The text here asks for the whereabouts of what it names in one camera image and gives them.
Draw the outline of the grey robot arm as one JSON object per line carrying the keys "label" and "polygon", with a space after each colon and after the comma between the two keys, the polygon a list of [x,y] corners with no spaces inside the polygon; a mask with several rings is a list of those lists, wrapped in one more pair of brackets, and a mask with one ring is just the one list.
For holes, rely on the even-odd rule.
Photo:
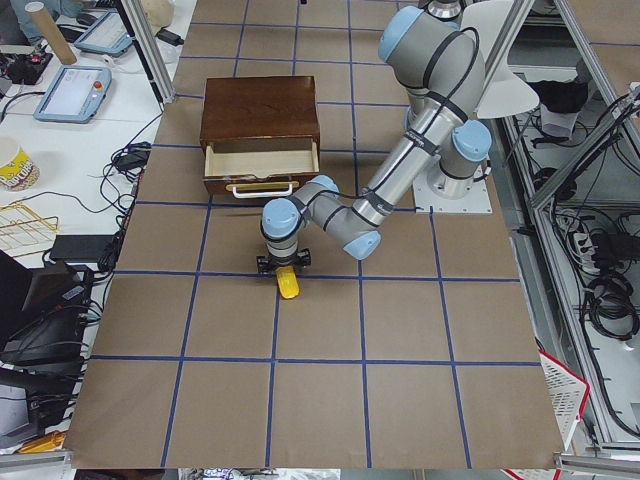
{"label": "grey robot arm", "polygon": [[342,203],[337,185],[326,175],[270,200],[260,224],[268,252],[257,259],[259,273],[309,265],[309,251],[298,246],[298,233],[309,223],[321,227],[353,258],[366,259],[381,241],[384,220],[481,99],[485,60],[473,27],[454,29],[407,6],[385,28],[378,55],[403,86],[423,94],[423,109],[352,205]]}

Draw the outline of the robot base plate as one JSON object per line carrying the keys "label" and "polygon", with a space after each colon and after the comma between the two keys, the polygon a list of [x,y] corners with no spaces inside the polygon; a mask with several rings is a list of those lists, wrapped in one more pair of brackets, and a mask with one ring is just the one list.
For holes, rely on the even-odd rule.
{"label": "robot base plate", "polygon": [[488,215],[493,212],[485,180],[431,182],[423,171],[413,181],[413,197],[418,213]]}

